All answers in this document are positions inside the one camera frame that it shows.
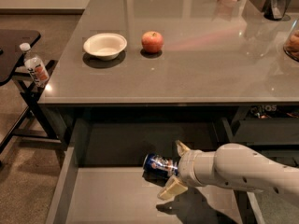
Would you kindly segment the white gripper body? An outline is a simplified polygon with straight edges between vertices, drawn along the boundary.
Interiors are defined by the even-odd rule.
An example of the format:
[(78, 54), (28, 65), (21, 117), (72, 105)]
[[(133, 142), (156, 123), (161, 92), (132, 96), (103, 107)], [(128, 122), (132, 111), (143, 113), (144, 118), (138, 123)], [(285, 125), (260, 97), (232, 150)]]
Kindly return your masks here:
[(189, 150), (178, 163), (178, 176), (190, 187), (203, 187), (215, 183), (214, 151)]

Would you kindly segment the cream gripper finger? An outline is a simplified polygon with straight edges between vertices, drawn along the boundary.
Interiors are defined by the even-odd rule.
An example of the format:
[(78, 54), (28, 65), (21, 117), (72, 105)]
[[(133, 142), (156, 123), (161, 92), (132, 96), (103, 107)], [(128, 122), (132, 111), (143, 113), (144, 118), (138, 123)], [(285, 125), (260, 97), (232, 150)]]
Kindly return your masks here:
[(180, 157), (182, 157), (185, 153), (190, 151), (190, 149), (184, 143), (182, 143), (180, 140), (176, 140), (175, 144), (177, 146), (177, 152)]
[(157, 197), (160, 200), (165, 201), (176, 197), (187, 190), (188, 187), (181, 181), (181, 179), (172, 175), (165, 183), (165, 186), (160, 190)]

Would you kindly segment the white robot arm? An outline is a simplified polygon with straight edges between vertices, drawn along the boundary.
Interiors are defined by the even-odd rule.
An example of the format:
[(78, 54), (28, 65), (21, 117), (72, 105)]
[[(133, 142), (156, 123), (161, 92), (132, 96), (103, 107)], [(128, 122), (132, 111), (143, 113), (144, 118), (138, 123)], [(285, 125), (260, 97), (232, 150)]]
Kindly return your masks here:
[(169, 200), (189, 187), (217, 186), (248, 192), (268, 191), (299, 205), (299, 169), (272, 161), (255, 150), (228, 143), (215, 151), (190, 149), (176, 142), (180, 160), (158, 198)]

